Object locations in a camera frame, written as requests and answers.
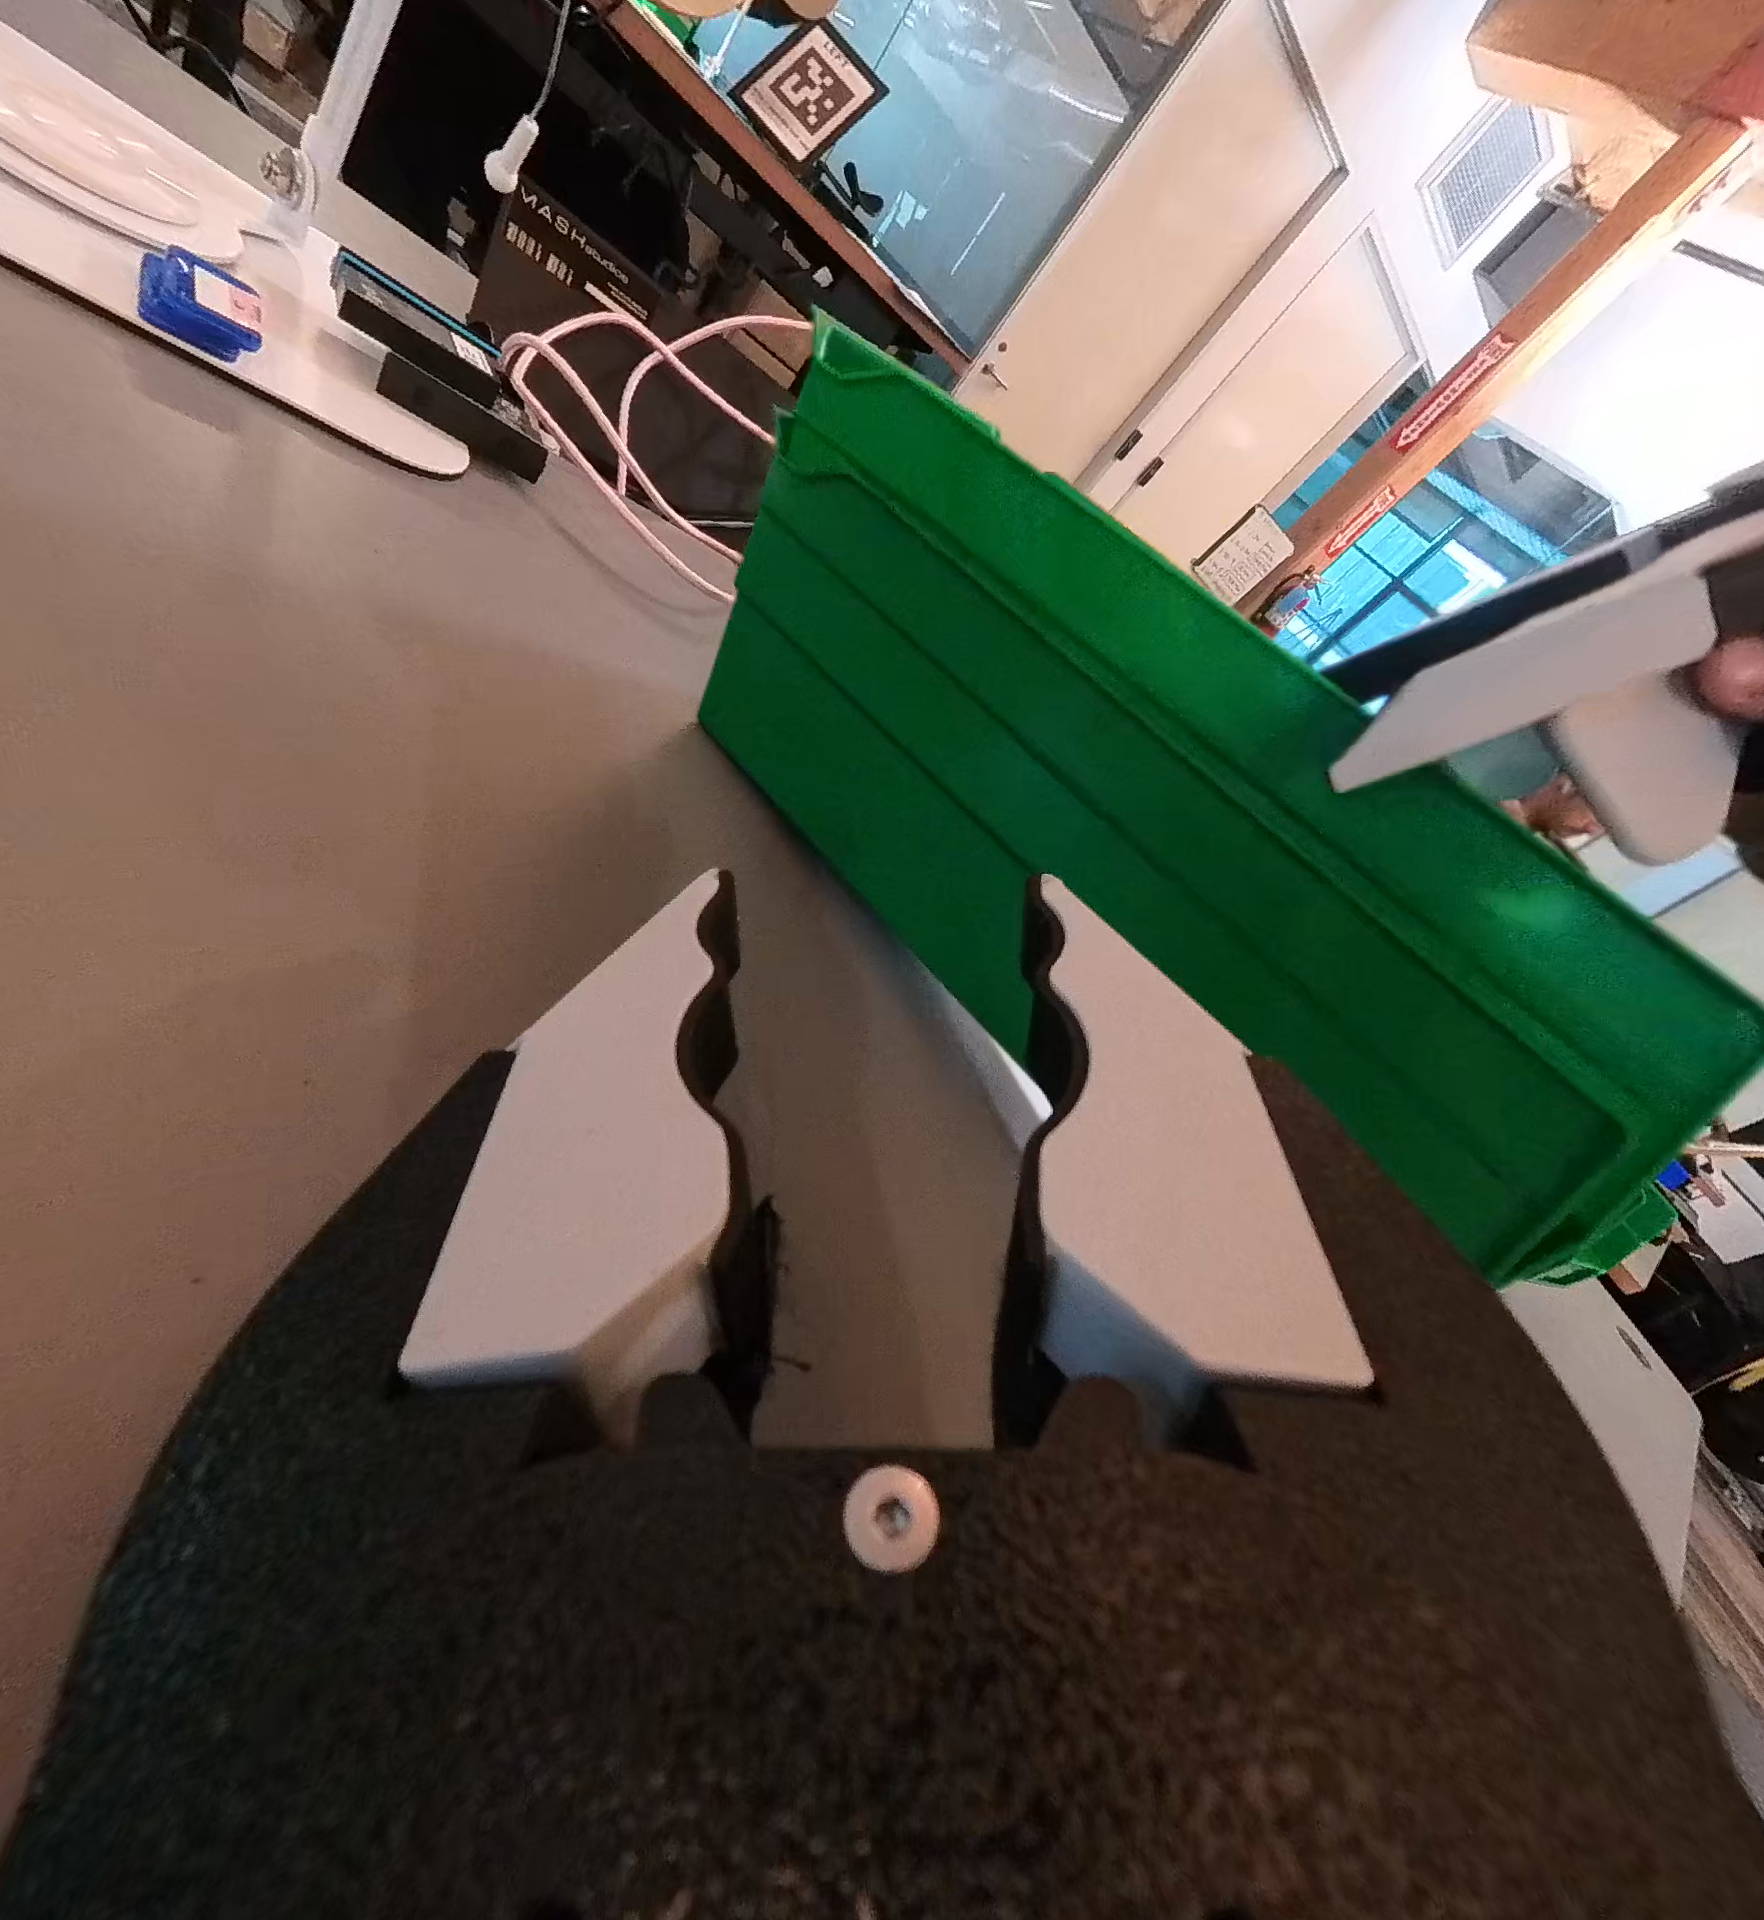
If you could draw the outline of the black printed box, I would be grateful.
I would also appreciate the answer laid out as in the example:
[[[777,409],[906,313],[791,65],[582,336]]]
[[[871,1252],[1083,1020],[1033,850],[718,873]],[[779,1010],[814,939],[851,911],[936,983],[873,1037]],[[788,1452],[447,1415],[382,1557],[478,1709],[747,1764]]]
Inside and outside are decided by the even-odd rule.
[[[621,310],[673,342],[697,327],[697,314],[667,292],[596,227],[589,227],[533,179],[523,179],[498,204],[483,252],[478,284],[469,309],[477,331],[497,346],[511,335],[542,332],[591,313]],[[620,418],[623,385],[646,350],[623,327],[588,328],[559,350],[588,382],[608,420]],[[775,428],[784,389],[769,380],[738,348],[707,340],[688,350],[688,363],[723,396],[757,426]],[[549,363],[530,373],[530,389],[559,426],[584,451],[614,465],[614,447],[593,424],[578,393]],[[729,457],[750,454],[750,435],[726,421],[721,409],[699,398],[669,367],[657,367],[641,385],[629,412],[632,444],[654,469],[716,441]]]

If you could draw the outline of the black box blue edge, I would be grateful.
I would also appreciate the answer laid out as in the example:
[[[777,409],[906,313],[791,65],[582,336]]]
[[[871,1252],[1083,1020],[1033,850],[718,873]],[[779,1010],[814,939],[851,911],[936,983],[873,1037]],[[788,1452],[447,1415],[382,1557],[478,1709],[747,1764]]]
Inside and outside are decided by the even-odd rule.
[[[329,281],[349,328],[486,409],[502,398],[501,348],[436,302],[349,247],[337,250]]]

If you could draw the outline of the blue card case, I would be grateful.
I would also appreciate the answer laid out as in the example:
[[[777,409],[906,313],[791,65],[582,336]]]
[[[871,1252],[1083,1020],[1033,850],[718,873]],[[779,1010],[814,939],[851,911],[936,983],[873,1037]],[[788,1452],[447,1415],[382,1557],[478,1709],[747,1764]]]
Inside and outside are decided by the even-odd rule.
[[[265,346],[265,300],[240,275],[183,247],[143,252],[135,313],[180,344],[237,365]]]

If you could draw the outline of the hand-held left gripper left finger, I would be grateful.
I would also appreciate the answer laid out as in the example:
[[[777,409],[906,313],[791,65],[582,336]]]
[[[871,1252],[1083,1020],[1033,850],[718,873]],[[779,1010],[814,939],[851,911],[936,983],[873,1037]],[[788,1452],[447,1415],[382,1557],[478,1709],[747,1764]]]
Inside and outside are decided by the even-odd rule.
[[[724,1352],[747,1222],[734,878],[707,869],[511,1052],[397,1357],[411,1387],[648,1387]]]

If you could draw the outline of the white door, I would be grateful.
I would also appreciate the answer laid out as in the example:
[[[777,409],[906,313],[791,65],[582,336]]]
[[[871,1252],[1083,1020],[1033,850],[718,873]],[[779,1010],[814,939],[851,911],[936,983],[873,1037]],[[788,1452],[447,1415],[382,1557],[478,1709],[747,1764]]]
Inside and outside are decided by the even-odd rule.
[[[1422,365],[1380,234],[1398,3],[1222,3],[955,396],[1178,563]]]

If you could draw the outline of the wall notice sheet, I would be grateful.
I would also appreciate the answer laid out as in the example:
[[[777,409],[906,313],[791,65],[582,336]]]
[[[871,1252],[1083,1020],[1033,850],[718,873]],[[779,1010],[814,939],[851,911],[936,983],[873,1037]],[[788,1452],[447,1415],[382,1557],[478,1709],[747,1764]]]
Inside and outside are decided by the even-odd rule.
[[[1289,573],[1292,559],[1290,532],[1258,502],[1189,563],[1189,573],[1218,601],[1240,605],[1270,576]]]

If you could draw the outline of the white round disc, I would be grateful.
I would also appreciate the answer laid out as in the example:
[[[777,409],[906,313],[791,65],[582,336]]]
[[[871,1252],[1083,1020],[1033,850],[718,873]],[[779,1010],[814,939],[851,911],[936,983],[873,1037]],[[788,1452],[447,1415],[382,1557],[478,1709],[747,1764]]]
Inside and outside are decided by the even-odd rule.
[[[260,198],[225,166],[0,21],[0,181],[153,252],[222,266]]]

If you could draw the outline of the white flat stand base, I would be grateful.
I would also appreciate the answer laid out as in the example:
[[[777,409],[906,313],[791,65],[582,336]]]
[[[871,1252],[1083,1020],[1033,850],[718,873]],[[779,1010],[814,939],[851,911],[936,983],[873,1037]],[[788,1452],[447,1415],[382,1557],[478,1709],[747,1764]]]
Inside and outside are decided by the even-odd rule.
[[[294,257],[294,287],[270,281],[265,348],[237,363],[222,363],[139,314],[141,255],[135,242],[0,181],[0,262],[12,270],[92,307],[158,348],[316,421],[396,467],[437,479],[470,469],[470,450],[382,395],[375,353],[353,342],[335,313],[304,300],[311,268],[304,255]]]

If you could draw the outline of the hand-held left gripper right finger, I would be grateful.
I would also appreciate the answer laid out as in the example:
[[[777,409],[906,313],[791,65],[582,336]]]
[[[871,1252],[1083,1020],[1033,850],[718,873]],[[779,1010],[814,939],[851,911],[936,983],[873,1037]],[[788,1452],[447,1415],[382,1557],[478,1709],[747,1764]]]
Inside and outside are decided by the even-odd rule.
[[[1375,1366],[1247,1047],[1054,875],[1026,889],[1021,1147],[994,1408],[1115,1380],[1147,1411],[1214,1389],[1366,1395]]]

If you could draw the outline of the wooden support post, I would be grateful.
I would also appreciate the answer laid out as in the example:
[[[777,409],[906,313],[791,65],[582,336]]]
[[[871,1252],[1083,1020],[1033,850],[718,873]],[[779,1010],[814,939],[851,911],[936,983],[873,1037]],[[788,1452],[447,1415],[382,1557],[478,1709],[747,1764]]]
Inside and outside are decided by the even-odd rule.
[[[1686,220],[1742,165],[1754,129],[1693,119],[1620,201],[1389,428],[1289,530],[1289,552],[1239,606],[1263,625],[1289,588],[1327,571],[1565,344],[1668,252]]]

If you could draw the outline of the fiducial tag sign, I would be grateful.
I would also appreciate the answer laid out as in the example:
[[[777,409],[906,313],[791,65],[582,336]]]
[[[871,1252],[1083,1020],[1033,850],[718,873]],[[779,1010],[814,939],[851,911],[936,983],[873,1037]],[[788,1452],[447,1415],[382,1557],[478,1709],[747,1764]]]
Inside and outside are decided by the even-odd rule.
[[[834,3],[801,3],[796,27],[729,88],[726,101],[795,170],[817,163],[889,95],[832,24]]]

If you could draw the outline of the wall vent grille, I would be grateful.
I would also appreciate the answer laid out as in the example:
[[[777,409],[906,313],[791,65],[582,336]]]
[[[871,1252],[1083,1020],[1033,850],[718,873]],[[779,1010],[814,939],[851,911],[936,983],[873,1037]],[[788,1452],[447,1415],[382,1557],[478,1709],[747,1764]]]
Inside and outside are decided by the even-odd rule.
[[[1492,101],[1418,179],[1439,263],[1463,257],[1557,154],[1542,109]]]

